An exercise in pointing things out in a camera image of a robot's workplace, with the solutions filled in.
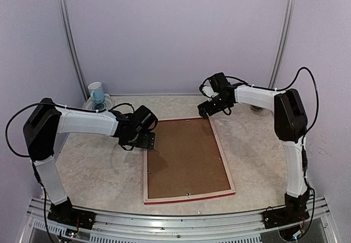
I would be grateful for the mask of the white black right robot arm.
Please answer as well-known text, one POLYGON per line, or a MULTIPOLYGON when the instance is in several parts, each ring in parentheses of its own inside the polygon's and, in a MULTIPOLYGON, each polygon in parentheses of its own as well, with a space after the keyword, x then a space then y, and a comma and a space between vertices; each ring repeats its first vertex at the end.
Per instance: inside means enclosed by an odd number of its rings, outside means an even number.
POLYGON ((311 191, 306 178, 305 137, 312 126, 308 125, 299 92, 291 85, 270 89, 242 79, 231 84, 229 79, 230 76, 220 72, 200 84, 199 91, 207 100, 198 105, 199 115, 204 119, 219 112, 229 116, 235 104, 247 104, 273 113, 274 131, 283 144, 287 163, 286 207, 282 208, 280 217, 285 223, 292 223, 302 214, 311 191))

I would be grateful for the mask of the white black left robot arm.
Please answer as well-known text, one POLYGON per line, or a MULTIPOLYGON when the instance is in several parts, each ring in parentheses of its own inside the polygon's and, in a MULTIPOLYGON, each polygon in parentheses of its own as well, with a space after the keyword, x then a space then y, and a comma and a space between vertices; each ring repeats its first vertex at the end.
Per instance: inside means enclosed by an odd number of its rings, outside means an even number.
POLYGON ((70 134, 95 134, 116 138, 118 145, 126 151, 134 148, 152 150, 157 124, 157 116, 144 105, 123 114, 115 106, 104 110, 86 110, 43 98, 39 103, 28 105, 14 114, 5 126, 4 137, 14 155, 30 159, 38 183, 52 205, 56 206, 56 216, 70 224, 77 218, 77 212, 68 205, 69 197, 56 167, 57 139, 70 134), (28 109, 33 109, 33 112, 22 128, 27 153, 20 154, 10 143, 9 129, 14 119, 28 109))

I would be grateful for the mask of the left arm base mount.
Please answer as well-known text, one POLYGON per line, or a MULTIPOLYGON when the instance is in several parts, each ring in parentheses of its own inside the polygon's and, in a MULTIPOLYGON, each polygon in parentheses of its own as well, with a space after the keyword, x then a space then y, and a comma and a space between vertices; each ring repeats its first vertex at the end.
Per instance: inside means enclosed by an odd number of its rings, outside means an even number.
POLYGON ((51 204, 48 219, 78 229, 92 230, 96 214, 92 211, 74 208, 70 198, 60 204, 51 204))

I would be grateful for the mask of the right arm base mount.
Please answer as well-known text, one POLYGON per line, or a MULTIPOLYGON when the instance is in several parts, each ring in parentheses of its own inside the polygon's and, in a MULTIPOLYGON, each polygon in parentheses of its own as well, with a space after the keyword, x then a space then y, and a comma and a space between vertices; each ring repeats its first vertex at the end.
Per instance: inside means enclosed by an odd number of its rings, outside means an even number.
POLYGON ((310 217, 307 209, 309 197, 309 191, 298 197, 286 193, 284 207, 276 209, 268 207, 262 213, 264 227, 271 229, 308 219, 310 217))

